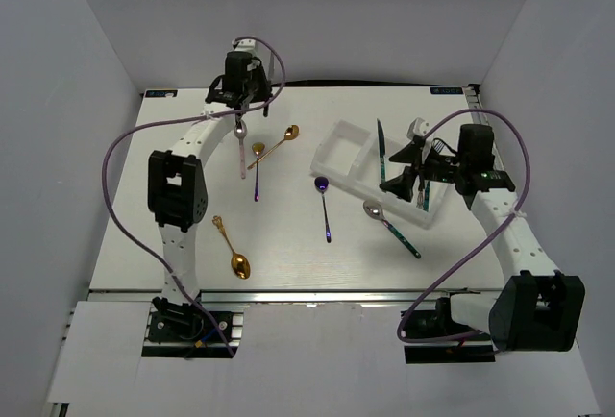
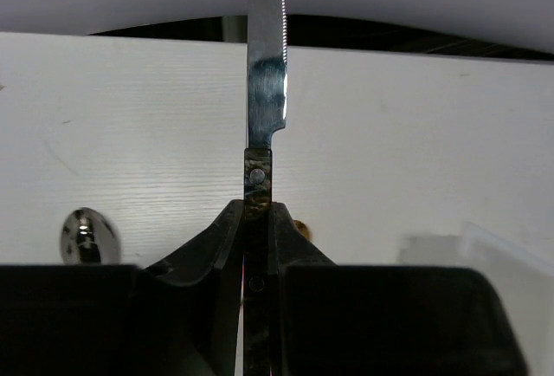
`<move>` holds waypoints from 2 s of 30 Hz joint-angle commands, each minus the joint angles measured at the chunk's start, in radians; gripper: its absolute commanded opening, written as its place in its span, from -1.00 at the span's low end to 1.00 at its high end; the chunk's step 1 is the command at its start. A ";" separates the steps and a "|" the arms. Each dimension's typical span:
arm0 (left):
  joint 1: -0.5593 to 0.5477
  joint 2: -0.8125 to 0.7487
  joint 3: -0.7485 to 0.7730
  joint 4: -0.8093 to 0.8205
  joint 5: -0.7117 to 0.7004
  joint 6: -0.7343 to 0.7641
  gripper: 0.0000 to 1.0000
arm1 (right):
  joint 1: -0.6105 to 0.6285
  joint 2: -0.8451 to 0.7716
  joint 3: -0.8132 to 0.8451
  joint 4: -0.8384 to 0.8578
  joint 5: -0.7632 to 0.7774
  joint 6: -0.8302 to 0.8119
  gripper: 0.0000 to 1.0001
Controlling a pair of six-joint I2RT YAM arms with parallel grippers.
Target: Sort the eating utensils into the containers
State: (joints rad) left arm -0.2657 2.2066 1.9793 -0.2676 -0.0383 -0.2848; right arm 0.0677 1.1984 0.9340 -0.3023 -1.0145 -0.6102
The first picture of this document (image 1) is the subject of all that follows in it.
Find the silver fork green patterned handle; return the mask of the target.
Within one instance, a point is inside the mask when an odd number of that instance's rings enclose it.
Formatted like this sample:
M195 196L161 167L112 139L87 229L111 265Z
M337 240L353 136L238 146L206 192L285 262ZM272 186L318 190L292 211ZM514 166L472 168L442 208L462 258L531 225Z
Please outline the silver fork green patterned handle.
M430 209L430 198L431 198L431 182L426 181L425 188L423 191L423 210L425 212Z

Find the ornate gold spoon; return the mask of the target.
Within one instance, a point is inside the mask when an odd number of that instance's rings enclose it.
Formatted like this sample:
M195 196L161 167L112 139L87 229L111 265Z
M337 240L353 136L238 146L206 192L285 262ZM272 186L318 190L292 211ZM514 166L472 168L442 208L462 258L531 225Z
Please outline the ornate gold spoon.
M242 254L240 254L233 246L230 241L226 228L224 226L222 217L219 215L214 215L212 217L212 224L216 227L216 229L223 236L225 242L227 243L230 252L231 252L231 267L234 271L234 274L242 279L247 280L251 276L251 265L249 260Z

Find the silver spoon pink handle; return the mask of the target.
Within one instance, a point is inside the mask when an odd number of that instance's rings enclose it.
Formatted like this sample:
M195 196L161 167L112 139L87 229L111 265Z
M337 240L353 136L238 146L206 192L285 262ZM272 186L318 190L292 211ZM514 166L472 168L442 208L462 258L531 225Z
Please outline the silver spoon pink handle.
M244 145L244 140L247 135L247 127L240 117L237 117L235 121L234 135L238 141L240 178L244 180L246 178L246 172L247 172L246 164L245 164L245 145Z

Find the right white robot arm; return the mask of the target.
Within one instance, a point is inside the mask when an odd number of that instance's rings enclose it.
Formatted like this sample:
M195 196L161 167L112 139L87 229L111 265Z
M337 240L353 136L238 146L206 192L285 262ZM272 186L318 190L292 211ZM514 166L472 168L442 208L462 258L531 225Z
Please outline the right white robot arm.
M486 335L499 352L567 352L575 342L585 297L578 276L566 275L547 256L520 211L525 192L517 193L509 175L495 166L494 133L487 125L464 124L456 148L439 152L431 130L417 118L407 132L409 143L390 157L404 165L381 190L409 201L428 182L452 184L486 238L439 277L443 281L482 250L490 248L505 279L498 294L462 289L436 301L434 312L413 303L397 329L408 344L463 343Z

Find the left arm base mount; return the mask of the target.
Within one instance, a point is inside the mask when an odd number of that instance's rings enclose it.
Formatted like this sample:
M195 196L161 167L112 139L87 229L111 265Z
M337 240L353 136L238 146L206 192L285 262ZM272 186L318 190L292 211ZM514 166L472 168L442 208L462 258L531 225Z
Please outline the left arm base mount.
M191 304L152 300L141 356L146 358L230 359L238 348L238 314L211 311L214 320Z

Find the silver knife green patterned handle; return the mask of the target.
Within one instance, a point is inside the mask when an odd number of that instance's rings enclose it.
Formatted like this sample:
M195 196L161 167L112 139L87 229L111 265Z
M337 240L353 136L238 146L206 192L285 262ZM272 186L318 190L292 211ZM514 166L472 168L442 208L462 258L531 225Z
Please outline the silver knife green patterned handle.
M378 135L378 146L379 146L379 162L380 162L380 176L381 176L381 184L386 181L386 165L385 165L385 137L383 132L383 127L381 121L377 119L377 135Z

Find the silver spoon green patterned handle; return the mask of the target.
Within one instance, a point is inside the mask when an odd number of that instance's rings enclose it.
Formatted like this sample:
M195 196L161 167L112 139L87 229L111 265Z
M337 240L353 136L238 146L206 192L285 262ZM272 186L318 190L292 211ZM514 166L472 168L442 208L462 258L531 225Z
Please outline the silver spoon green patterned handle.
M372 200L365 200L362 204L364 212L372 219L383 224L390 233L392 233L398 241L400 241L407 250L411 252L411 254L420 259L422 254L419 250L411 244L404 235L390 222L386 219L383 213L383 209L380 203Z

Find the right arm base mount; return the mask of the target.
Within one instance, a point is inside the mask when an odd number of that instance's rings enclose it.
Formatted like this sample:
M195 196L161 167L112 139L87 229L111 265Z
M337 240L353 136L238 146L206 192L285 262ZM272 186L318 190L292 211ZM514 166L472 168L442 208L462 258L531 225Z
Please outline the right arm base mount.
M414 311L404 324L406 365L493 363L496 350L490 337L469 336L472 328L458 324L451 315L449 297L439 297L433 307Z

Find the blue metallic fork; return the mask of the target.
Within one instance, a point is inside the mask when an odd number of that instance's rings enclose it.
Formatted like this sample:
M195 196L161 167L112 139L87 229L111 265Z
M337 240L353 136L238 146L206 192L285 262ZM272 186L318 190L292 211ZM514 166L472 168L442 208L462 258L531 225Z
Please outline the blue metallic fork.
M448 145L440 140L435 141L431 148L437 153L441 153L444 149L448 148Z

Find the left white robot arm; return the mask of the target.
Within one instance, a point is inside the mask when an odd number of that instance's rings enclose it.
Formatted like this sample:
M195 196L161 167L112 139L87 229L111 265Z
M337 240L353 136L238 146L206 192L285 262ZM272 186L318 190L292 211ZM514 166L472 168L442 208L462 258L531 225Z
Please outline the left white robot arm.
M246 110L271 96L256 42L242 39L227 54L224 73L211 83L206 102ZM200 293L196 230L208 207L204 167L229 133L239 140L247 134L240 115L195 122L170 149L155 151L148 159L147 205L159 226L163 258L169 266L161 297L172 304L188 304Z

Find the silver knife dark patterned handle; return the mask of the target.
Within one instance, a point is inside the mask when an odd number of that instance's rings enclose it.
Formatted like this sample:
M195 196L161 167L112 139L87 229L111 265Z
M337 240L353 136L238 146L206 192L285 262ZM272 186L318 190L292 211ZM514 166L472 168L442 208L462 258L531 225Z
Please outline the silver knife dark patterned handle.
M276 67L276 58L273 52L270 52L270 60L268 64L267 70L267 78L271 86L273 86L275 81L275 67Z

